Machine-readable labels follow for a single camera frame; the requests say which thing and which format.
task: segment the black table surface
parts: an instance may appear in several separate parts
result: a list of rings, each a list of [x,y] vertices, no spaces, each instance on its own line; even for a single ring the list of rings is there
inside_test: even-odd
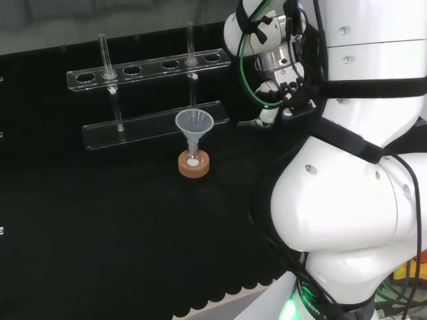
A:
[[[223,47],[223,24],[195,30],[196,51]],[[109,41],[113,63],[185,52],[185,29]],[[215,127],[200,142],[211,170],[177,172],[183,135],[86,151],[82,125],[113,119],[105,89],[75,93],[67,71],[101,64],[96,42],[0,57],[0,318],[165,319],[284,270],[248,219],[255,176],[304,130]],[[199,102],[233,119],[257,107],[235,64],[201,73]],[[185,76],[123,85],[123,117],[188,104]],[[425,130],[393,144],[425,151]]]

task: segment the test tube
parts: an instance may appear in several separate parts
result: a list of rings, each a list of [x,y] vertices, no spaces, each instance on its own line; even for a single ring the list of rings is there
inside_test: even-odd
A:
[[[187,73],[189,83],[189,106],[193,109],[197,105],[196,82],[199,79],[197,73]]]
[[[110,93],[109,96],[111,100],[111,107],[113,108],[115,122],[117,123],[117,131],[122,132],[125,130],[125,128],[123,126],[123,120],[121,119],[119,99],[117,98],[117,85],[109,85],[108,91]]]
[[[111,59],[109,58],[108,46],[107,46],[107,37],[104,33],[100,33],[99,37],[99,46],[101,47],[101,56],[102,61],[105,67],[103,76],[107,79],[112,79],[115,77],[115,71],[111,67]]]
[[[188,56],[185,63],[187,65],[197,65],[197,58],[194,55],[194,35],[192,22],[187,22],[187,51]]]

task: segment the green cable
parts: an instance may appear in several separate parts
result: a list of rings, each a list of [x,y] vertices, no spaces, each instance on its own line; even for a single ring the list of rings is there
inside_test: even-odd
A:
[[[254,18],[252,19],[252,22],[255,22],[256,19],[258,18],[258,16],[262,13],[262,11],[264,11],[264,9],[270,4],[270,0],[267,0],[266,3],[264,3],[264,5],[261,7],[261,9],[257,12],[257,14],[254,16]],[[265,105],[266,107],[274,107],[274,108],[267,108],[267,109],[275,109],[277,108],[280,103],[282,103],[283,101],[279,101],[279,102],[275,102],[275,103],[267,103],[265,101],[262,101],[260,98],[258,98],[256,96],[256,94],[251,90],[248,82],[246,81],[246,77],[245,77],[245,73],[243,70],[243,56],[244,56],[244,52],[245,52],[245,48],[246,48],[246,41],[248,40],[248,35],[245,35],[243,38],[243,43],[242,43],[242,48],[241,48],[241,52],[240,52],[240,74],[242,75],[242,79],[243,82],[246,86],[246,89],[249,91],[249,93],[251,94],[251,96],[258,101],[259,103],[261,103],[262,105]]]

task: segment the yellow object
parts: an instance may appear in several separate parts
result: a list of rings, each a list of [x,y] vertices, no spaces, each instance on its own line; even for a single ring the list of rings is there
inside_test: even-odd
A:
[[[415,278],[416,261],[411,260],[410,278]],[[393,279],[395,281],[405,280],[406,278],[406,263],[394,271]],[[420,279],[427,281],[427,263],[421,262]]]

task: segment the funnel stem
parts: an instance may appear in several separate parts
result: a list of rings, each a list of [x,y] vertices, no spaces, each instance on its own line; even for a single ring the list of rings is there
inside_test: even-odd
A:
[[[188,153],[190,157],[194,157],[194,155],[197,153],[199,141],[198,140],[189,140],[188,141]]]

